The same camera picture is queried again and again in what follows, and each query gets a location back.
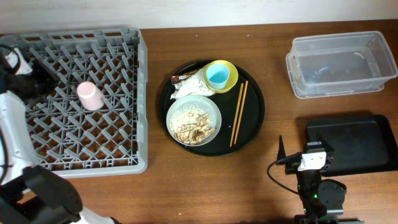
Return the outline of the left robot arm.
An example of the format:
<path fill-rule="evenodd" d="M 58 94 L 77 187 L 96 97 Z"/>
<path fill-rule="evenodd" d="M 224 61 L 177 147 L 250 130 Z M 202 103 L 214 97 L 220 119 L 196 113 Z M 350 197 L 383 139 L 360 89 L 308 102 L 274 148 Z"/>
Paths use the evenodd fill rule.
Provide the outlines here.
<path fill-rule="evenodd" d="M 1 45 L 1 223 L 116 223 L 83 206 L 76 188 L 40 166 L 25 120 L 59 78 L 16 46 Z"/>

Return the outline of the pink cup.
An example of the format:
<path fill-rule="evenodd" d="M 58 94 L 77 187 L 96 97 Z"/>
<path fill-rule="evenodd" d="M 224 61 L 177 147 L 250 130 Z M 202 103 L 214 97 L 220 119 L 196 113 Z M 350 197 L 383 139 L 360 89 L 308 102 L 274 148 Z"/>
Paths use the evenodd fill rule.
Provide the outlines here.
<path fill-rule="evenodd" d="M 82 82 L 76 89 L 82 106 L 86 110 L 94 111 L 103 107 L 104 95 L 92 82 Z"/>

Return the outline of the light blue cup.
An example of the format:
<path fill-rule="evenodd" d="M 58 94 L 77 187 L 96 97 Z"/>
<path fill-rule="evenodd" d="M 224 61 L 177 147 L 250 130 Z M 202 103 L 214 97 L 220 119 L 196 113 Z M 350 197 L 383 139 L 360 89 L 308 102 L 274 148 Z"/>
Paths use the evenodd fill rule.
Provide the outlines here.
<path fill-rule="evenodd" d="M 212 88 L 223 89 L 229 79 L 229 70 L 227 66 L 215 63 L 207 68 L 206 79 Z"/>

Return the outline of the yellow bowl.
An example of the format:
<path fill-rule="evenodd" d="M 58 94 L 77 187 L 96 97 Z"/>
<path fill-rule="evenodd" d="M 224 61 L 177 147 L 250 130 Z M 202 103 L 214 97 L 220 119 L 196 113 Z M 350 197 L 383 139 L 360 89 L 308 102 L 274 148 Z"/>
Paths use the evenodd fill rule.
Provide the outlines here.
<path fill-rule="evenodd" d="M 220 89 L 220 90 L 217 90 L 217 89 L 212 88 L 212 87 L 209 85 L 209 83 L 208 83 L 208 81 L 207 81 L 207 79 L 206 79 L 206 70 L 207 70 L 207 68 L 208 68 L 210 65 L 213 65 L 213 64 L 215 64 L 215 63 L 223 64 L 223 65 L 227 66 L 227 68 L 228 68 L 228 70 L 229 70 L 229 79 L 228 79 L 228 81 L 227 81 L 227 83 L 226 83 L 226 86 L 225 86 L 223 89 Z M 228 61 L 225 61 L 225 60 L 215 60 L 215 61 L 212 61 L 212 62 L 208 63 L 206 66 L 204 66 L 204 69 L 205 69 L 205 70 L 204 70 L 204 79 L 205 79 L 205 83 L 206 83 L 207 86 L 208 86 L 211 90 L 213 90 L 215 93 L 226 93 L 227 91 L 229 91 L 230 89 L 232 89 L 232 87 L 234 87 L 234 85 L 235 85 L 236 82 L 238 81 L 238 77 L 239 77 L 238 71 L 237 71 L 236 67 L 235 67 L 232 63 L 230 63 L 230 62 L 228 62 Z"/>

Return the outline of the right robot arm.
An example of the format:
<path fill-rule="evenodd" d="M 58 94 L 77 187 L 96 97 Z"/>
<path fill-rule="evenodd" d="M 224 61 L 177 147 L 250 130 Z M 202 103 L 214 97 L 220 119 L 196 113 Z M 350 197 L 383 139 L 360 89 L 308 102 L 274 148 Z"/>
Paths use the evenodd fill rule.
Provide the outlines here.
<path fill-rule="evenodd" d="M 361 220 L 341 220 L 347 187 L 333 179 L 323 179 L 335 157 L 335 150 L 322 138 L 309 142 L 304 152 L 287 156 L 282 137 L 279 137 L 277 159 L 271 165 L 284 166 L 287 175 L 297 178 L 297 189 L 292 190 L 273 180 L 280 187 L 297 194 L 302 201 L 304 214 L 296 215 L 294 223 L 361 223 Z"/>

